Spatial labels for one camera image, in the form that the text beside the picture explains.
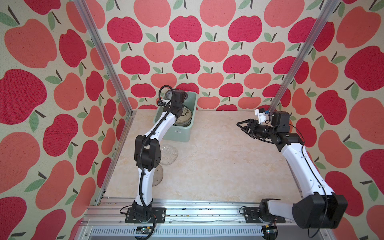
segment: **black cable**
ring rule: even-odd
[[[169,88],[172,92],[172,96],[175,95],[175,91],[173,90],[173,88],[170,86],[170,85],[164,85],[160,88],[159,90],[159,101],[161,102],[161,106],[165,107],[166,104],[163,102],[163,100],[161,99],[161,91],[164,89],[164,88]]]
[[[310,229],[307,228],[307,231],[308,231],[308,237],[309,237],[309,238],[314,238],[314,237],[316,236],[316,234],[320,231],[320,229],[321,229],[321,227],[322,227],[322,225],[323,225],[323,223],[324,223],[325,215],[327,214],[327,210],[328,210],[328,197],[327,197],[327,193],[325,192],[325,189],[324,189],[323,185],[321,184],[321,182],[318,180],[318,178],[317,178],[316,175],[314,174],[314,172],[313,172],[313,170],[312,170],[310,164],[308,163],[307,158],[304,156],[304,151],[303,151],[303,150],[304,150],[305,139],[304,139],[303,135],[301,134],[301,132],[300,132],[295,126],[293,126],[292,124],[289,124],[289,125],[291,125],[292,127],[294,127],[294,128],[296,129],[296,131],[297,131],[298,133],[300,133],[301,138],[303,139],[303,142],[304,142],[303,145],[301,146],[301,154],[303,155],[303,157],[304,157],[304,159],[305,159],[305,162],[307,163],[308,167],[310,168],[310,170],[311,170],[312,174],[314,175],[314,177],[316,178],[317,182],[319,183],[319,185],[320,185],[321,188],[323,189],[323,191],[324,191],[324,195],[325,195],[325,211],[324,211],[323,219],[321,220],[320,227],[317,229],[317,231],[316,231],[316,232],[314,233],[314,235],[312,235],[311,237],[310,237]]]
[[[241,215],[243,215],[243,214],[245,213],[245,212],[243,212],[243,213],[240,212],[240,210],[241,210],[243,207],[246,207],[246,206],[242,206],[241,208],[239,208],[239,213],[240,213]]]
[[[125,215],[127,215],[128,212],[125,213],[125,212],[122,212],[121,210],[123,210],[123,209],[126,208],[126,207],[130,207],[130,206],[132,206],[132,205],[128,205],[128,206],[122,207],[122,208],[120,209],[120,214],[125,214]]]

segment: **pink apple print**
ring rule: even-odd
[[[142,56],[127,56],[121,60],[121,68],[128,74],[148,74],[151,70],[149,63]]]
[[[201,20],[208,26],[226,26],[235,12],[235,0],[204,0],[200,5]]]
[[[167,0],[136,0],[133,4],[136,18],[147,27],[165,27],[170,19],[170,5]]]
[[[130,17],[112,18],[107,24],[107,31],[117,43],[139,43],[143,38],[139,24]]]
[[[258,16],[241,16],[231,23],[228,37],[233,42],[254,42],[262,33],[263,25]]]
[[[233,55],[223,63],[226,73],[246,73],[251,68],[251,58],[248,55]]]
[[[178,16],[169,24],[169,36],[176,42],[197,42],[201,33],[201,24],[194,16]]]

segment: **stacked plates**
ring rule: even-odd
[[[191,121],[192,121],[192,112],[186,106],[184,106],[183,113],[176,120],[174,125],[186,127],[186,126],[189,126],[189,124],[191,124]]]

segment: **red apple print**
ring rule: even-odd
[[[287,74],[289,69],[291,68],[293,62],[295,61],[295,59],[296,58],[292,57],[292,56],[288,56],[288,57],[280,59],[273,66],[273,72],[276,74]],[[309,72],[310,72],[310,68],[308,66],[308,63],[306,61],[304,61],[301,64],[297,73],[295,74],[295,81],[298,84],[302,84],[307,79]]]
[[[149,63],[142,56],[127,56],[121,60],[121,68],[128,74],[148,74],[151,70]]]
[[[305,42],[315,22],[315,18],[308,17],[295,23],[288,33],[288,41],[291,43]],[[331,44],[334,35],[335,27],[333,23],[327,22],[314,42],[314,48],[319,52],[324,51]]]
[[[222,97],[239,97],[243,94],[244,88],[241,83],[227,83],[220,87],[218,93]]]
[[[103,78],[98,72],[92,71],[91,75],[87,77],[87,80],[85,82],[85,91],[87,92],[89,99],[92,101],[96,101],[103,90]]]
[[[71,235],[70,237],[68,238],[68,240],[74,240],[74,238],[76,237],[76,234],[77,234],[77,231],[79,230],[79,227],[80,227],[80,224],[82,223],[82,221],[84,221],[84,218],[80,218],[73,226],[72,230],[71,230]]]
[[[131,87],[131,93],[137,98],[153,98],[156,95],[155,89],[148,83],[133,85]]]
[[[44,132],[43,147],[45,152],[57,157],[63,154],[76,136],[78,131],[77,121],[71,115],[60,114],[55,117],[53,124]]]
[[[116,138],[118,139],[118,141],[120,141],[120,137],[122,134],[122,130],[124,129],[124,126],[125,126],[125,121],[124,119],[121,118],[119,120],[118,126],[116,127]]]
[[[24,180],[39,158],[40,146],[32,135],[13,132],[5,136],[0,142],[0,194]]]
[[[272,84],[266,87],[263,90],[263,96],[266,98],[273,98],[276,96],[277,91],[280,88],[280,84]],[[287,89],[285,90],[285,93],[283,94],[282,98],[280,99],[281,105],[283,107],[287,107],[289,103],[291,102],[291,90]]]
[[[375,181],[377,188],[384,194],[384,149],[366,151],[360,157],[360,166],[363,171]]]
[[[316,128],[314,126],[312,126],[311,120],[309,120],[308,118],[300,118],[296,122],[296,128],[302,134],[302,136],[301,136],[300,133],[297,132],[299,134],[299,136],[302,139],[304,138],[304,140],[305,140],[304,145],[306,147],[313,147],[314,144],[316,143],[317,135],[316,135]]]
[[[336,40],[346,48],[357,48],[368,42],[380,27],[378,13],[355,7],[345,15],[337,30]]]
[[[347,105],[345,100],[340,98],[335,90],[328,90],[321,93],[316,99],[316,109],[324,120],[331,125],[340,124],[347,116]]]
[[[251,58],[248,55],[232,55],[223,63],[226,73],[246,73],[251,68]]]
[[[169,36],[176,42],[197,42],[201,33],[201,24],[195,16],[178,16],[169,24]]]
[[[344,195],[348,201],[345,213],[357,217],[364,211],[361,194],[353,186],[351,179],[342,172],[331,171],[325,176],[325,181],[337,195]]]
[[[65,220],[66,214],[63,209],[57,209],[48,213],[37,224],[35,234],[31,240],[56,239],[64,226]]]
[[[384,86],[384,53],[378,46],[363,48],[348,60],[344,73],[363,90],[378,90]]]
[[[361,124],[360,119],[370,118],[370,124]],[[360,136],[370,142],[383,145],[384,107],[376,98],[364,98],[358,101],[349,112],[349,124],[359,131]]]
[[[233,104],[231,105],[224,104],[218,107],[216,111],[237,111],[237,106]]]
[[[201,20],[208,26],[226,26],[235,12],[234,0],[204,0],[200,5]]]
[[[59,9],[61,4],[60,0],[24,0],[24,2],[36,13],[45,15],[52,9]]]
[[[109,166],[111,164],[112,160],[109,157],[104,158],[103,162],[101,163],[101,167],[99,171],[97,172],[97,186],[101,187],[103,185],[105,176],[107,176]]]
[[[35,75],[21,69],[6,71],[0,80],[0,122],[23,122],[46,98],[45,85]]]
[[[107,31],[117,43],[139,43],[143,38],[139,24],[130,17],[112,18],[107,24]]]
[[[139,109],[157,109],[155,105],[141,105]]]
[[[262,33],[263,25],[258,16],[241,16],[231,23],[228,29],[228,37],[233,42],[254,42]]]
[[[87,49],[81,37],[72,29],[60,36],[60,54],[68,66],[75,68],[80,61],[87,57]]]
[[[111,124],[115,114],[116,114],[116,103],[111,98],[109,98],[107,100],[107,103],[104,106],[104,111],[103,111],[104,121],[107,124]]]
[[[167,0],[136,0],[133,10],[137,19],[147,27],[165,27],[170,19],[170,5]]]
[[[7,240],[24,218],[26,203],[21,197],[4,197],[0,199],[0,208],[0,240]]]
[[[273,28],[286,28],[300,17],[304,6],[304,0],[272,0],[265,8],[264,20]]]
[[[76,199],[72,204],[72,217],[80,217],[89,207],[92,197],[95,194],[96,183],[93,177],[84,180]]]
[[[96,0],[85,0],[92,15],[93,21],[98,29],[102,29],[105,24],[105,13],[103,7]]]
[[[173,60],[172,67],[177,73],[197,73],[200,61],[195,55],[180,55]]]
[[[76,159],[76,171],[79,175],[84,176],[91,170],[93,161],[98,153],[99,145],[95,141],[88,140],[83,144],[83,148]]]
[[[195,92],[197,94],[200,93],[199,87],[195,83],[182,83],[179,84],[176,88],[186,92]]]
[[[36,207],[40,210],[53,208],[67,193],[73,178],[72,163],[66,160],[56,163],[36,195]]]
[[[45,68],[57,57],[56,43],[47,27],[36,19],[9,29],[4,36],[9,53],[29,68]]]

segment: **black mounting bracket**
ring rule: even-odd
[[[244,210],[243,215],[246,223],[273,223],[275,221],[275,217],[263,220],[259,207],[243,207],[242,209]],[[285,223],[285,218],[276,216],[276,223]]]
[[[153,207],[152,212],[156,216],[156,223],[164,223],[166,219],[165,207]],[[134,217],[133,208],[128,208],[127,216],[125,217],[125,223],[142,223],[138,218]],[[147,223],[153,223],[153,219],[150,218]]]

